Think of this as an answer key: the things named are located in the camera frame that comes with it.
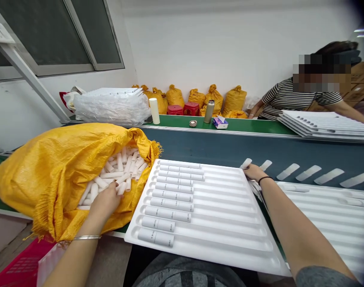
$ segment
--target woman's right hand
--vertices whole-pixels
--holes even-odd
[[[250,165],[246,167],[243,172],[245,173],[247,178],[255,181],[259,181],[259,179],[261,179],[262,177],[268,176],[259,166],[252,163],[250,163]]]

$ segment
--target stacked white trays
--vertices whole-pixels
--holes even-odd
[[[291,275],[240,168],[157,159],[125,241]]]
[[[284,110],[278,120],[304,138],[364,142],[364,124],[334,112]]]

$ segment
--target striped shirt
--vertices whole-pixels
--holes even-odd
[[[282,110],[304,110],[315,100],[320,106],[342,101],[339,92],[293,92],[292,77],[281,81],[262,98],[266,105],[259,116],[276,120]]]

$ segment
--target white plastic bag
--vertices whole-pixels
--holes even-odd
[[[86,122],[101,122],[133,128],[151,116],[149,100],[144,94],[75,95],[74,113]]]

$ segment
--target red plastic stool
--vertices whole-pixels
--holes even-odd
[[[167,114],[183,116],[182,107],[180,105],[168,106]]]
[[[183,107],[183,114],[185,116],[198,116],[199,113],[199,104],[193,102],[185,103]]]

